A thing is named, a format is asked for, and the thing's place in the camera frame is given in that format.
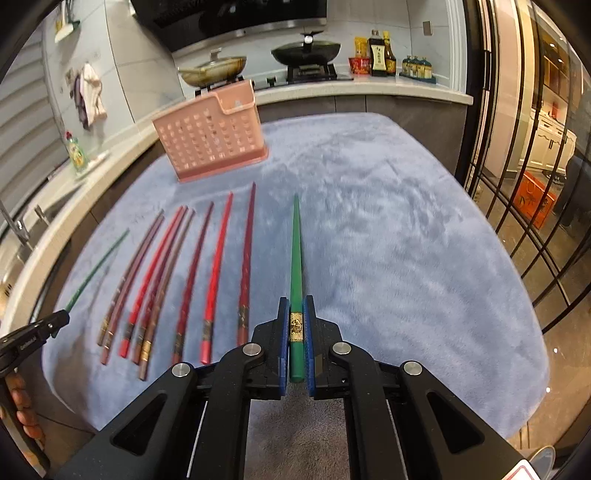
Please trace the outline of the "person's left hand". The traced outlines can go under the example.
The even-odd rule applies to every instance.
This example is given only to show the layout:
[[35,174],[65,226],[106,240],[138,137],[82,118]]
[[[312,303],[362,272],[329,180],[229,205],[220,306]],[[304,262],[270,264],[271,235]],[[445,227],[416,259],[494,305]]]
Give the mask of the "person's left hand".
[[6,378],[10,396],[17,409],[17,418],[23,425],[25,434],[33,439],[41,449],[45,448],[45,433],[39,423],[38,416],[32,408],[32,401],[26,391],[24,378],[16,371],[10,373]]

